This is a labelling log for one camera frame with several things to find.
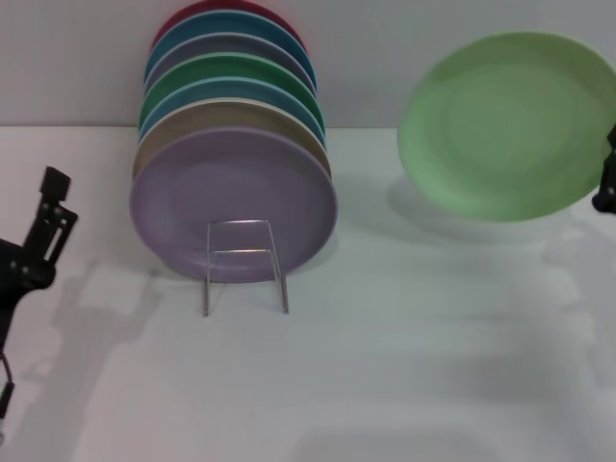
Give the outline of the red plate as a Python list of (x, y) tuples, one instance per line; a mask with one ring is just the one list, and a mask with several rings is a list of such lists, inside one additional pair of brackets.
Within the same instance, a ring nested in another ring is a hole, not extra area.
[(262, 17), (273, 21), (274, 23), (285, 29), (287, 32), (289, 32), (300, 43), (300, 45), (304, 49), (306, 49), (304, 42), (301, 40), (299, 34), (296, 32), (296, 30), (291, 24), (289, 24), (285, 19), (283, 19), (274, 11), (249, 0), (199, 0), (198, 2), (183, 8), (182, 10), (175, 13), (171, 18), (169, 18), (157, 32), (155, 38), (151, 43), (151, 48), (155, 46), (155, 44), (162, 38), (162, 36), (166, 32), (168, 32), (173, 26), (177, 25), (182, 20), (188, 19), (198, 13), (206, 13), (213, 10), (234, 10), (261, 15)]

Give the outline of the grey lilac plate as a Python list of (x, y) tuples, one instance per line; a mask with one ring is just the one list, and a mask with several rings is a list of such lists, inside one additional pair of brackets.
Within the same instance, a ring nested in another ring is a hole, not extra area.
[(299, 61), (289, 52), (263, 38), (232, 33), (198, 36), (174, 46), (150, 67), (143, 81), (142, 92), (147, 93), (153, 84), (172, 67), (190, 58), (212, 53), (241, 53), (269, 60), (292, 72), (314, 95), (317, 94), (316, 84)]

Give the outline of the dark green plate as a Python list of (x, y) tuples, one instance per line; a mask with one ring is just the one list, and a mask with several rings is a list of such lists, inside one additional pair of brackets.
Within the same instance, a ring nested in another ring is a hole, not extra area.
[(243, 77), (274, 85), (297, 98), (316, 118), (324, 121), (316, 96), (291, 71), (270, 60), (242, 53), (213, 53), (186, 60), (165, 72), (146, 92), (139, 116), (141, 127), (153, 109), (173, 91), (199, 80)]

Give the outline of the purple plate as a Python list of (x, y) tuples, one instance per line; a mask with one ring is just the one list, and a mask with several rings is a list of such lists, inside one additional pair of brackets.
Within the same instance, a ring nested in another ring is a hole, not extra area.
[[(328, 173), (305, 148), (265, 130), (217, 127), (161, 149), (133, 183), (130, 213), (143, 243), (168, 267), (204, 279), (209, 223), (268, 220), (280, 266), (292, 271), (324, 247), (338, 203)], [(269, 246), (264, 225), (212, 229), (212, 249)], [(269, 255), (212, 255), (211, 264), (215, 282), (273, 278)]]

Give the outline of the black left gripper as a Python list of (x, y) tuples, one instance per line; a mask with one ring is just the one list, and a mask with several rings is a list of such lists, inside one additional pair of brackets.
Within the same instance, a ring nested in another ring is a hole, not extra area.
[(70, 184), (66, 174), (47, 167), (35, 220), (23, 246), (0, 240), (0, 347), (7, 341), (21, 298), (48, 289), (55, 280), (56, 264), (78, 220), (63, 206)]

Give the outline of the teal blue plate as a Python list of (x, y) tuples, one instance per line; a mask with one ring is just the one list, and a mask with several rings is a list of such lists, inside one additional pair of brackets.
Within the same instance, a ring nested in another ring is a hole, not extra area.
[(186, 40), (214, 33), (240, 33), (268, 40), (291, 54), (312, 79), (316, 78), (307, 52), (284, 28), (253, 13), (218, 11), (197, 14), (166, 32), (149, 54), (143, 79), (147, 78), (154, 65), (173, 47)]

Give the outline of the beige plate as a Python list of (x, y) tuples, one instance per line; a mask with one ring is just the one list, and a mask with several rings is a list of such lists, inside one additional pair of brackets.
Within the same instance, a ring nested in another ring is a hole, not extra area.
[(331, 171), (324, 143), (304, 122), (271, 104), (233, 97), (191, 103), (163, 116), (141, 139), (132, 176), (137, 177), (166, 145), (192, 132), (223, 126), (263, 129), (285, 137), (310, 152), (326, 172)]

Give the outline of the light green plate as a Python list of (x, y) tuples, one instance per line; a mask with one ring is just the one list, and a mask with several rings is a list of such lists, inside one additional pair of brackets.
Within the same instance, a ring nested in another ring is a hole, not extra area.
[(616, 62), (568, 36), (497, 33), (427, 71), (399, 122), (398, 155), (447, 211), (521, 221), (600, 185), (615, 125)]

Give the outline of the light blue plate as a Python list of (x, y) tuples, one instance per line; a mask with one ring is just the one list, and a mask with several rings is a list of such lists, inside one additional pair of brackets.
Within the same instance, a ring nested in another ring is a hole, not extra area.
[(148, 131), (169, 113), (201, 100), (217, 98), (249, 99), (275, 106), (300, 120), (312, 131), (321, 144), (326, 146), (326, 136), (322, 123), (309, 109), (307, 103), (302, 102), (290, 92), (280, 89), (278, 86), (244, 77), (202, 79), (160, 98), (146, 114), (144, 122), (140, 125), (138, 142), (141, 142)]

